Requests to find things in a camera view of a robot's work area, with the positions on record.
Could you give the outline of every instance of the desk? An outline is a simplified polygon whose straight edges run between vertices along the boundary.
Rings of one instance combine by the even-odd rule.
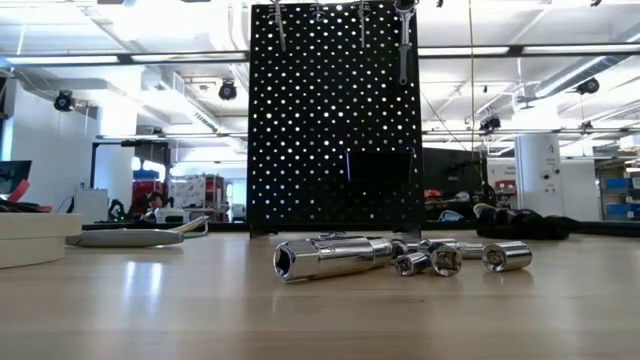
[[[454,278],[400,278],[385,268],[281,283],[271,267],[276,243],[314,235],[67,248],[61,261],[0,271],[2,358],[577,360],[640,353],[637,240],[531,242],[528,271],[507,274],[469,260]]]

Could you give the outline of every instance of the monitor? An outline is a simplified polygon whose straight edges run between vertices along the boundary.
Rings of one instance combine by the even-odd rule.
[[[369,185],[407,184],[411,177],[413,153],[348,152],[349,183]]]
[[[438,190],[445,197],[481,189],[483,169],[480,155],[472,163],[471,152],[449,149],[422,149],[425,190]]]
[[[0,194],[13,193],[30,171],[31,161],[0,161]]]

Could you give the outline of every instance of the blue bin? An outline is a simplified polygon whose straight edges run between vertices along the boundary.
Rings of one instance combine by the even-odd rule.
[[[633,211],[633,216],[640,216],[640,204],[609,204],[607,214],[613,216],[627,216],[629,211]]]
[[[631,179],[607,179],[607,189],[630,189],[632,186]]]

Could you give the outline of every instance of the socket wrench extension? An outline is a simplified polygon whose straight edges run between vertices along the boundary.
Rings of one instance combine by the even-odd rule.
[[[425,251],[431,244],[442,243],[460,251],[464,260],[480,260],[482,258],[483,244],[456,241],[456,239],[429,239],[418,244],[418,251]]]
[[[273,268],[284,282],[367,271],[389,264],[391,242],[383,238],[350,237],[283,242],[273,254]]]

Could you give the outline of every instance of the hanging tool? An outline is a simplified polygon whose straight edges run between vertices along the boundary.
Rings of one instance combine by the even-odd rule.
[[[282,24],[282,7],[280,6],[280,0],[271,0],[273,3],[272,9],[274,13],[269,14],[271,21],[274,21],[278,25],[278,31],[280,32],[280,46],[282,51],[287,51],[287,44],[284,37],[284,25]]]
[[[316,0],[315,5],[311,5],[311,10],[313,10],[311,17],[313,17],[315,21],[324,22],[327,19],[327,14],[322,11],[322,4],[320,3],[320,0]]]
[[[364,42],[364,22],[371,15],[371,7],[369,7],[369,3],[360,0],[360,9],[358,9],[358,14],[360,15],[360,40],[362,42],[362,48],[366,46]]]
[[[407,84],[407,66],[409,61],[409,51],[411,50],[411,39],[409,29],[411,18],[416,14],[418,0],[395,0],[393,6],[402,21],[402,41],[400,43],[400,85]]]

